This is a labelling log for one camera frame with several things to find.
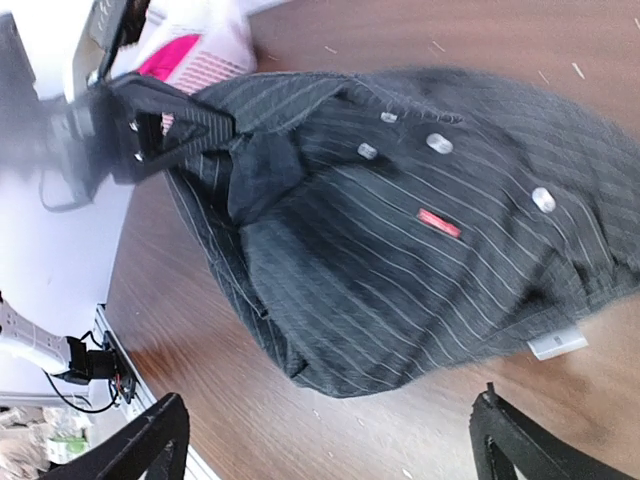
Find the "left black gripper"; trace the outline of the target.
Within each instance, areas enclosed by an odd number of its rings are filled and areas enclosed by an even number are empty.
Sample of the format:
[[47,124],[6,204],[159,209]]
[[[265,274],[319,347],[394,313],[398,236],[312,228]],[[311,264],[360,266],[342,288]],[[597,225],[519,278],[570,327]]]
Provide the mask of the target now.
[[[52,170],[70,185],[99,185],[107,176],[139,183],[235,135],[231,115],[138,74],[94,85],[70,103],[42,100],[30,86],[29,106],[29,170]],[[167,131],[163,114],[174,117]]]

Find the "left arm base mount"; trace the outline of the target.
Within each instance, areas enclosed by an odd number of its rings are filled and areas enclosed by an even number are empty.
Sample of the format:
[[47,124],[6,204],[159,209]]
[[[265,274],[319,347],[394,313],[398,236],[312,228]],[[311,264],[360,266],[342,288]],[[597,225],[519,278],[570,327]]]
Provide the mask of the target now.
[[66,337],[69,360],[67,370],[59,378],[76,385],[106,380],[116,398],[130,404],[136,390],[136,376],[116,337],[106,330],[101,342],[94,342],[94,348],[85,343],[86,338],[92,339],[92,335],[87,333],[81,339]]

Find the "black pinstriped shirt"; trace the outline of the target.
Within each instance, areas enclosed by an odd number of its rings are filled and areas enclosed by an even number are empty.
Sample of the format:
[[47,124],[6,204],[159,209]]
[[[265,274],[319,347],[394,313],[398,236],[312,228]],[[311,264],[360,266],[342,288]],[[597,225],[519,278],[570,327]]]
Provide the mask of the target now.
[[171,169],[240,321],[334,398],[524,350],[639,288],[639,145],[451,68],[264,73],[195,94],[235,134]]

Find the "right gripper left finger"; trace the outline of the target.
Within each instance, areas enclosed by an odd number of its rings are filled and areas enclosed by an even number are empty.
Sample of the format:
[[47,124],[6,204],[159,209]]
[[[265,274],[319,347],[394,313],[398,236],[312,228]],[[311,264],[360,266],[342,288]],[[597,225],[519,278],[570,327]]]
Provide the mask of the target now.
[[189,414],[169,393],[95,449],[43,475],[45,480],[181,480],[186,471]]

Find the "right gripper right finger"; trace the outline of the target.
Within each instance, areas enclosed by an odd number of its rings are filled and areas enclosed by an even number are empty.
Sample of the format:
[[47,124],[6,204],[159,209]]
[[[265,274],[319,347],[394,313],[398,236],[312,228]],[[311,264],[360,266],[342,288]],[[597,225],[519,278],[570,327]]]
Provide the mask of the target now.
[[469,433],[480,479],[629,477],[551,434],[499,396],[491,382],[473,403]]

